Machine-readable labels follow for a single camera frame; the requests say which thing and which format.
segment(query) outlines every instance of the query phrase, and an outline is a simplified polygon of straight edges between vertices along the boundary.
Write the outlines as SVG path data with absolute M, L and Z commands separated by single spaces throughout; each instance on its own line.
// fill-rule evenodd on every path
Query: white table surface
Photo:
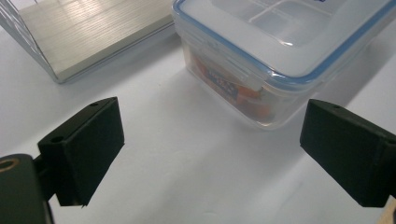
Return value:
M 252 127 L 188 74 L 165 33 L 58 85 L 0 30 L 0 157 L 37 156 L 85 105 L 119 97 L 126 144 L 87 207 L 50 200 L 56 223 L 377 221 L 382 209 L 360 207 L 300 148 L 304 108 L 279 130 Z M 396 22 L 315 98 L 396 133 L 395 40 Z

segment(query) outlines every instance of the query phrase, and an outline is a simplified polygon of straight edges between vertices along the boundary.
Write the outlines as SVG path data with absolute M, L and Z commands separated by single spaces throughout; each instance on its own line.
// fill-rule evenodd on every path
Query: black plastic part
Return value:
M 0 223 L 53 223 L 32 157 L 15 154 L 0 159 Z
M 45 136 L 38 147 L 60 205 L 87 205 L 123 145 L 116 97 L 86 106 Z
M 394 195 L 394 134 L 339 105 L 310 100 L 300 143 L 360 205 L 383 207 Z

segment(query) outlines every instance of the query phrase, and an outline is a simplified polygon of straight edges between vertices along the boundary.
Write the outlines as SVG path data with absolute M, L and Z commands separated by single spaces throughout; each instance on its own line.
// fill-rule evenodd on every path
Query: screw hole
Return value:
M 64 140 L 64 138 L 62 136 L 57 136 L 57 137 L 52 138 L 50 141 L 51 141 L 51 143 L 59 143 L 62 140 Z
M 16 166 L 20 161 L 18 159 L 10 159 L 10 160 L 4 160 L 0 161 L 0 173 L 4 172 L 6 170 L 12 169 L 14 166 Z

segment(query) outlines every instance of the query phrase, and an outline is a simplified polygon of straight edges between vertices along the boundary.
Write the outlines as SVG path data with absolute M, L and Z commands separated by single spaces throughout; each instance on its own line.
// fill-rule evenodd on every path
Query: container lid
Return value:
M 277 76 L 319 76 L 396 0 L 176 0 L 183 19 Z

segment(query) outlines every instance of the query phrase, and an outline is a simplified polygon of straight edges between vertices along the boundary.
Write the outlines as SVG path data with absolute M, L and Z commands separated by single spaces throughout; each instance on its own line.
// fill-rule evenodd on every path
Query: transparent plastic box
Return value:
M 395 16 L 396 0 L 176 0 L 188 69 L 275 129 Z

